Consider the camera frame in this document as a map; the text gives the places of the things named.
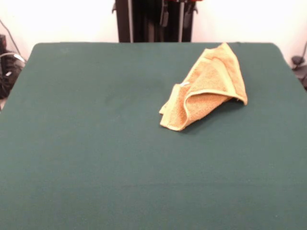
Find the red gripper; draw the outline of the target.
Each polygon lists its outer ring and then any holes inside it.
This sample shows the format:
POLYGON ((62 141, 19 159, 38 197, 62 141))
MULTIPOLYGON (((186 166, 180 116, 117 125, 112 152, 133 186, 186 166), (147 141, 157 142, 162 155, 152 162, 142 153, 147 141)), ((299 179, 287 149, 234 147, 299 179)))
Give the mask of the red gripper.
MULTIPOLYGON (((198 0, 168 0, 175 2, 196 2, 198 0)), ((189 26, 192 15, 192 4, 188 5, 187 11, 184 16, 184 26, 189 26)), ((160 26, 167 27, 168 24, 168 4, 163 3, 161 8, 160 26)))

